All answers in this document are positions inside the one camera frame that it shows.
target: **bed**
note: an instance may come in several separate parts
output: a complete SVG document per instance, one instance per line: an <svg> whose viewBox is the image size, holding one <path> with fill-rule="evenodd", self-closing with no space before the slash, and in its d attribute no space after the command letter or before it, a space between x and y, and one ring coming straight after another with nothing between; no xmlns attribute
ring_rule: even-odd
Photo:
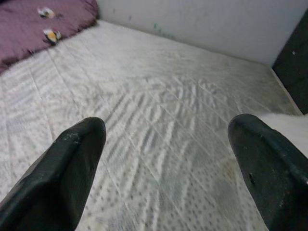
<svg viewBox="0 0 308 231"><path fill-rule="evenodd" d="M0 199L63 130L97 116L107 141L78 231L267 230L227 125L299 114L268 67L98 20L0 86Z"/></svg>

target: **white wall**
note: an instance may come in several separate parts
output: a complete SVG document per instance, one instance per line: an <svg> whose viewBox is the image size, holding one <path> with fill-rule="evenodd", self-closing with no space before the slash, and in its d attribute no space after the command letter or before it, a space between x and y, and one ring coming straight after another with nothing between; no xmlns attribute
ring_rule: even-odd
<svg viewBox="0 0 308 231"><path fill-rule="evenodd" d="M105 21L272 65L308 0L97 0Z"/></svg>

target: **white fabric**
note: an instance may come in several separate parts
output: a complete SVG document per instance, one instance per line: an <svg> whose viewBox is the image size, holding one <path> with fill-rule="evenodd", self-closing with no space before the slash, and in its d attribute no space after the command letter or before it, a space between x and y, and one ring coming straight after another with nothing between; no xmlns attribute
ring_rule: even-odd
<svg viewBox="0 0 308 231"><path fill-rule="evenodd" d="M259 117L272 129L284 135L308 158L308 117L266 114Z"/></svg>
<svg viewBox="0 0 308 231"><path fill-rule="evenodd" d="M79 231L266 230L227 137L296 114L269 68L103 21L0 76L0 197L66 128L106 122Z"/></svg>

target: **quilted mattress cover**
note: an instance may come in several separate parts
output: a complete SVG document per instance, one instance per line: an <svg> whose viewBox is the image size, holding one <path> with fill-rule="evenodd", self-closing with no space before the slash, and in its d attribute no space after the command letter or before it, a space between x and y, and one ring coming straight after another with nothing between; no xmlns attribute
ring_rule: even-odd
<svg viewBox="0 0 308 231"><path fill-rule="evenodd" d="M64 129L98 116L107 142L77 230L267 230L227 125L297 115L268 67L98 21L0 86L0 199Z"/></svg>

